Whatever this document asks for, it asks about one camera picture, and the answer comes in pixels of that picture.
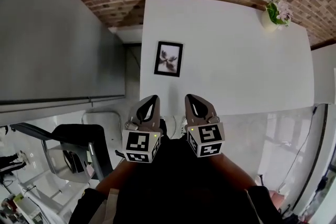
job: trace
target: black and white marker cube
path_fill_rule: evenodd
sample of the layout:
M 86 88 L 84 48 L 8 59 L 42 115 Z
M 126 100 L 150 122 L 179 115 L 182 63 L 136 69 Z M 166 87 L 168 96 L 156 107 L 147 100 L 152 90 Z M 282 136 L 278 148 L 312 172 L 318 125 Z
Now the black and white marker cube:
M 197 157 L 216 155 L 224 144 L 222 122 L 188 127 L 188 142 Z
M 151 163 L 160 146 L 159 132 L 122 132 L 122 151 L 130 162 Z

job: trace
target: white panel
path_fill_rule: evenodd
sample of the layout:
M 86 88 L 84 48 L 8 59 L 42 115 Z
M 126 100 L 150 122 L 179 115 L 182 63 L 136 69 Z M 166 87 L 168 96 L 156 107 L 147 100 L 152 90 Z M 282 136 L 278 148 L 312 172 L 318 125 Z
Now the white panel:
M 335 103 L 336 44 L 311 52 L 314 66 L 314 101 L 319 104 Z
M 54 106 L 50 108 L 31 109 L 0 113 L 0 126 L 19 122 L 31 121 L 46 118 L 54 115 L 66 114 L 79 110 L 92 108 L 92 103 Z
M 52 108 L 55 106 L 83 104 L 83 103 L 89 103 L 89 99 L 74 100 L 74 101 L 27 103 L 27 104 L 8 104 L 8 105 L 0 105 L 0 113 L 21 111 L 21 110 L 41 109 L 41 108 Z
M 125 98 L 123 97 L 116 97 L 116 98 L 109 98 L 107 100 L 103 100 L 103 101 L 95 101 L 94 99 L 92 99 L 92 107 L 93 108 L 99 108 L 101 106 L 107 106 L 107 105 L 112 105 L 112 104 L 117 104 L 117 103 L 122 103 L 125 101 Z
M 112 33 L 117 33 L 124 43 L 141 43 L 142 25 L 119 27 L 118 29 L 109 28 Z
M 140 99 L 158 94 L 161 115 L 183 115 L 197 94 L 217 114 L 303 108 L 314 80 L 306 30 L 291 24 L 267 33 L 261 11 L 213 0 L 146 0 Z M 184 45 L 179 78 L 154 75 L 158 41 Z

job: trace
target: black cloth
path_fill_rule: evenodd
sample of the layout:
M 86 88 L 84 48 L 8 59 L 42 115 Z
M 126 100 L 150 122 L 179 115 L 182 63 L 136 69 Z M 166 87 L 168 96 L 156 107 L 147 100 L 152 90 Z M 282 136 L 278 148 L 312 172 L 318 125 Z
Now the black cloth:
M 13 165 L 12 162 L 15 161 L 17 158 L 17 154 L 14 154 L 12 156 L 0 157 L 0 169 L 5 168 L 9 165 Z
M 12 171 L 19 170 L 26 166 L 26 163 L 18 162 L 14 163 L 14 161 L 18 158 L 17 154 L 7 157 L 0 157 L 0 181 L 3 182 L 4 175 L 11 173 Z M 20 164 L 15 167 L 8 168 L 12 165 Z
M 264 224 L 282 223 L 266 187 L 252 187 L 248 193 L 233 190 L 185 139 L 164 137 L 153 163 L 139 164 L 120 190 L 113 223 L 254 224 L 260 223 L 258 216 Z M 104 199 L 94 190 L 85 194 L 70 224 L 88 223 Z

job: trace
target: white floor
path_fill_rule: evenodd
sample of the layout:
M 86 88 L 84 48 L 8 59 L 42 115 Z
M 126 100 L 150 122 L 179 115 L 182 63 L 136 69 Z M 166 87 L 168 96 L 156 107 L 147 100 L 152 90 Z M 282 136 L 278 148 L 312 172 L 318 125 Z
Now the white floor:
M 132 48 L 132 52 L 140 63 L 140 48 Z M 87 113 L 117 111 L 121 115 L 122 124 L 124 125 L 129 108 L 139 100 L 140 79 L 140 68 L 129 51 L 127 60 L 127 100 L 113 106 L 90 110 Z M 292 205 L 295 202 L 310 171 L 321 134 L 322 108 L 323 106 L 318 107 L 307 142 L 302 147 L 291 172 L 285 180 L 285 186 L 282 188 L 281 193 L 286 195 L 287 199 L 282 208 L 286 208 L 288 204 Z M 52 132 L 59 124 L 81 123 L 84 113 L 85 111 L 78 111 L 34 120 L 29 123 Z M 307 137 L 311 116 L 312 108 L 273 113 L 219 116 L 224 123 L 226 135 L 223 152 L 252 177 L 257 174 L 263 174 L 265 186 L 270 190 L 278 190 L 299 148 Z M 118 117 L 114 114 L 86 114 L 83 120 L 84 123 L 94 123 L 103 126 L 111 163 L 115 167 L 121 159 L 114 153 L 116 149 L 121 150 Z M 165 118 L 165 120 L 168 136 L 174 135 L 174 138 L 179 138 L 181 136 L 182 116 L 176 116 L 175 119 Z M 41 143 L 38 139 L 20 132 L 9 131 L 4 143 L 5 147 L 0 148 L 2 156 L 13 155 L 22 150 L 26 152 L 30 159 L 30 165 L 27 165 L 25 170 L 17 171 L 18 179 L 12 179 L 24 182 L 48 169 Z M 48 146 L 53 146 L 54 144 L 55 141 L 48 141 Z M 97 182 L 92 180 L 91 184 L 94 187 Z M 64 204 L 68 196 L 71 195 L 71 189 L 76 192 L 76 189 L 80 187 L 77 184 L 71 184 L 73 188 L 68 187 L 70 183 L 56 176 L 46 178 L 44 182 L 36 183 L 36 185 L 48 196 L 66 186 L 69 190 L 65 194 L 56 196 L 61 204 Z M 14 193 L 18 193 L 15 181 L 9 186 L 9 189 Z M 6 190 L 0 187 L 0 200 L 7 197 L 7 195 Z

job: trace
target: black chair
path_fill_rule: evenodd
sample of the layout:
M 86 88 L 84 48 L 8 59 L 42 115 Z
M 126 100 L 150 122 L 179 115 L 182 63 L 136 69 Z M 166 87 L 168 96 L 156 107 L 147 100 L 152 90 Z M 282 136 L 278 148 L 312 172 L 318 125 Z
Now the black chair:
M 95 171 L 93 179 L 102 181 L 113 171 L 106 146 L 104 129 L 100 125 L 62 124 L 57 126 L 52 133 L 28 123 L 12 124 L 11 128 L 40 139 L 51 172 L 62 179 L 75 181 L 71 180 L 71 178 L 67 179 L 60 176 L 59 168 L 56 167 L 55 163 L 53 163 L 53 158 L 50 157 L 52 151 L 55 150 L 76 153 L 84 168 L 88 164 L 87 151 L 90 152 L 92 166 Z M 48 148 L 46 143 L 48 140 L 59 141 L 61 145 Z

